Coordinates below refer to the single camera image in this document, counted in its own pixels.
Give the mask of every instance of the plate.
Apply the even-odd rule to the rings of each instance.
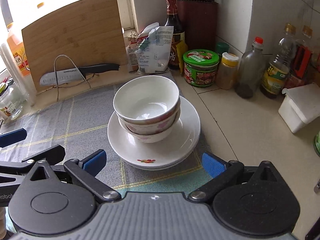
[[[162,141],[144,143],[127,133],[114,112],[108,124],[111,147],[130,165],[141,169],[169,168],[190,155],[200,136],[200,118],[193,105],[183,97],[180,118],[171,134]]]

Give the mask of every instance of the bowl rim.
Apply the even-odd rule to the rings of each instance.
[[[136,124],[136,123],[130,123],[130,122],[127,122],[126,120],[123,120],[121,116],[118,116],[124,123],[128,123],[129,125],[132,125],[132,126],[137,126],[137,127],[151,127],[151,126],[154,126],[154,125],[158,125],[162,122],[165,122],[167,120],[169,120],[170,118],[172,118],[172,116],[175,116],[177,114],[177,112],[180,110],[180,106],[181,106],[181,101],[180,101],[180,98],[177,102],[177,104],[175,105],[175,110],[174,112],[172,113],[172,115],[170,115],[169,117],[167,117],[166,119],[162,120],[162,121],[159,121],[159,122],[155,122],[155,123],[151,123],[151,124]]]
[[[176,88],[176,91],[177,91],[177,93],[178,93],[178,96],[177,96],[177,98],[176,98],[176,100],[175,100],[175,103],[173,104],[173,106],[171,107],[171,108],[169,108],[169,109],[167,109],[164,113],[162,113],[162,114],[159,114],[159,115],[157,115],[157,116],[153,116],[153,117],[151,117],[151,118],[145,118],[145,119],[136,119],[136,118],[130,118],[130,117],[127,117],[127,116],[124,116],[124,115],[122,115],[122,114],[120,114],[117,110],[116,110],[116,108],[115,108],[115,98],[116,98],[116,95],[118,94],[118,92],[121,90],[121,89],[123,89],[123,87],[125,86],[125,85],[127,85],[127,84],[129,84],[130,82],[133,82],[133,81],[137,81],[138,79],[140,79],[140,78],[164,78],[164,79],[167,79],[167,80],[169,80],[169,82],[171,82],[171,83],[173,83],[174,84],[174,86],[175,86],[175,88]],[[156,118],[158,118],[158,117],[161,117],[162,115],[165,115],[165,114],[167,114],[168,112],[170,112],[173,108],[175,108],[175,106],[177,105],[177,102],[178,102],[178,100],[180,99],[180,91],[179,91],[179,88],[178,88],[178,86],[177,86],[177,84],[175,83],[175,82],[173,82],[171,79],[169,79],[169,78],[167,78],[167,77],[164,77],[164,76],[159,76],[159,75],[148,75],[148,76],[142,76],[142,77],[138,77],[138,78],[134,78],[134,79],[132,79],[132,80],[130,80],[129,82],[127,82],[126,84],[124,84],[122,87],[120,87],[119,88],[119,90],[116,92],[116,94],[115,94],[115,96],[113,97],[113,108],[114,108],[114,110],[116,111],[116,113],[120,116],[120,117],[122,117],[122,118],[125,118],[125,119],[127,119],[127,120],[131,120],[131,121],[142,121],[142,120],[148,120],[148,121],[151,121],[151,120],[153,120],[153,119],[156,119]]]
[[[174,121],[173,121],[172,125],[171,125],[167,130],[172,129],[172,127],[175,125],[175,123],[179,120],[180,114],[181,114],[181,110],[179,109],[178,112],[176,113],[176,116],[175,116],[175,118],[174,118]],[[162,131],[162,132],[160,132],[160,133],[156,133],[156,134],[141,135],[141,134],[137,134],[137,133],[132,132],[132,131],[125,125],[125,123],[123,122],[123,120],[121,120],[121,119],[119,118],[119,116],[118,116],[118,121],[119,121],[120,126],[121,126],[127,133],[130,133],[131,135],[133,135],[133,136],[135,136],[135,137],[154,137],[154,136],[159,135],[159,134],[161,135],[162,133],[164,133],[164,132],[167,131],[167,130],[164,130],[164,131]]]

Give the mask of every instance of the cutting board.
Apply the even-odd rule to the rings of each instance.
[[[127,64],[117,0],[80,0],[53,11],[22,30],[31,76],[37,91],[43,74],[53,72],[61,54],[78,67],[99,63]],[[73,68],[65,57],[57,70]]]

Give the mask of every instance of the countertop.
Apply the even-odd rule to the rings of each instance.
[[[278,169],[300,203],[300,217],[293,234],[304,239],[320,216],[320,194],[313,188],[320,179],[320,157],[315,153],[312,140],[320,130],[320,118],[292,134],[278,109],[283,97],[266,98],[257,91],[250,100],[240,98],[234,90],[193,88],[179,73],[172,73],[183,95],[198,111],[202,131],[212,152],[229,161],[238,159],[246,166],[258,166],[269,160]],[[107,72],[94,77],[90,84],[99,87],[125,82],[137,77],[122,66],[119,72]],[[82,84],[60,89],[60,100],[88,89]],[[56,102],[56,89],[37,96],[31,113]]]

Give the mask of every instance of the stack of bowls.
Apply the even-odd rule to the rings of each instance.
[[[166,77],[143,76],[118,90],[113,107],[126,132],[143,142],[158,142],[179,120],[179,89]]]

